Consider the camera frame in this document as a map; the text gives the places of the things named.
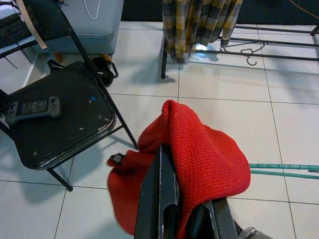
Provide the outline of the teal plastic hanger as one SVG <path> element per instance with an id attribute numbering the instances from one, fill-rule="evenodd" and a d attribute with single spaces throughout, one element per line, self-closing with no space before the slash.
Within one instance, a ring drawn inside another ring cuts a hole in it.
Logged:
<path id="1" fill-rule="evenodd" d="M 282 172 L 264 171 L 264 169 L 282 169 L 282 170 L 288 169 L 288 170 L 306 170 L 309 173 L 319 174 L 319 166 L 317 166 L 317 165 L 250 163 L 249 166 L 250 166 L 250 172 L 252 174 L 273 175 L 273 176 L 282 176 L 282 177 L 293 177 L 293 178 L 319 180 L 319 176 L 317 176 L 317 175 L 287 173 L 284 171 L 282 171 Z"/>

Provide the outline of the yellow grey plaid shirt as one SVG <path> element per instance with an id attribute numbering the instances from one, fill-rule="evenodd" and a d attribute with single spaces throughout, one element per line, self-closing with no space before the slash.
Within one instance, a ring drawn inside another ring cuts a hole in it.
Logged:
<path id="1" fill-rule="evenodd" d="M 243 0 L 162 0 L 166 52 L 184 64 L 195 45 L 228 44 Z"/>

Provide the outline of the red knit shirt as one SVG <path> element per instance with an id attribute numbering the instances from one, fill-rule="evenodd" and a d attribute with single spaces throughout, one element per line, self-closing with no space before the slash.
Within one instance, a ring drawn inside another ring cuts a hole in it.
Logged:
<path id="1" fill-rule="evenodd" d="M 250 185 L 247 158 L 235 140 L 204 125 L 188 106 L 166 101 L 162 112 L 140 135 L 139 151 L 127 151 L 120 161 L 108 159 L 115 217 L 122 229 L 135 232 L 142 181 L 161 144 L 171 147 L 181 194 L 177 239 L 186 238 L 192 210 L 209 200 L 234 196 Z"/>

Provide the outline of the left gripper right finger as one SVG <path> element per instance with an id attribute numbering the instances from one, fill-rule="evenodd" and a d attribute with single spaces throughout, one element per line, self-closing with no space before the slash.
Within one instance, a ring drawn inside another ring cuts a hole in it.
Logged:
<path id="1" fill-rule="evenodd" d="M 226 198 L 196 206 L 187 226 L 188 239 L 239 239 Z"/>

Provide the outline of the black folding chair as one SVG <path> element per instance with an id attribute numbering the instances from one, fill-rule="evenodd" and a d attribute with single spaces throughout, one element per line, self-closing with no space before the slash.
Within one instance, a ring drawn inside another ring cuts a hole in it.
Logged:
<path id="1" fill-rule="evenodd" d="M 11 94 L 0 89 L 0 114 L 5 118 L 10 103 L 35 102 L 50 96 L 60 99 L 62 115 L 57 119 L 39 118 L 8 125 L 0 130 L 15 143 L 22 164 L 32 170 L 45 170 L 68 191 L 72 186 L 55 168 L 78 153 L 123 128 L 131 135 L 93 61 L 82 46 L 56 0 L 0 0 L 0 59 L 26 47 L 62 37 L 71 38 L 82 61 L 27 85 Z"/>

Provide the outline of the black floor mat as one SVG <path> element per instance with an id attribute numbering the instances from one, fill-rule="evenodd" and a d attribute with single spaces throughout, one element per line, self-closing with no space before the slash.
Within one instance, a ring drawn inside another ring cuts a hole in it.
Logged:
<path id="1" fill-rule="evenodd" d="M 122 21 L 162 21 L 162 0 L 124 0 Z M 319 0 L 243 0 L 238 24 L 318 25 Z"/>

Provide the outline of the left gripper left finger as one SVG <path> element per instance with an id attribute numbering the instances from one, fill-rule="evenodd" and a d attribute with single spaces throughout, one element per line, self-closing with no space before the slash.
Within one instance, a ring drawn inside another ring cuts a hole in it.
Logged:
<path id="1" fill-rule="evenodd" d="M 178 202 L 171 148 L 161 144 L 141 185 L 134 239 L 174 239 Z"/>

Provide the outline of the grey handheld game console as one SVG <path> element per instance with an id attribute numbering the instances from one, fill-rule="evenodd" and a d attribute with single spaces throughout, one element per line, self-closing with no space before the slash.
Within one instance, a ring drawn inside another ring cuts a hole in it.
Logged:
<path id="1" fill-rule="evenodd" d="M 8 125 L 15 125 L 25 120 L 39 118 L 57 119 L 62 115 L 62 106 L 60 99 L 50 96 L 46 100 L 35 102 L 13 102 L 9 104 L 8 111 L 5 115 L 5 122 Z"/>

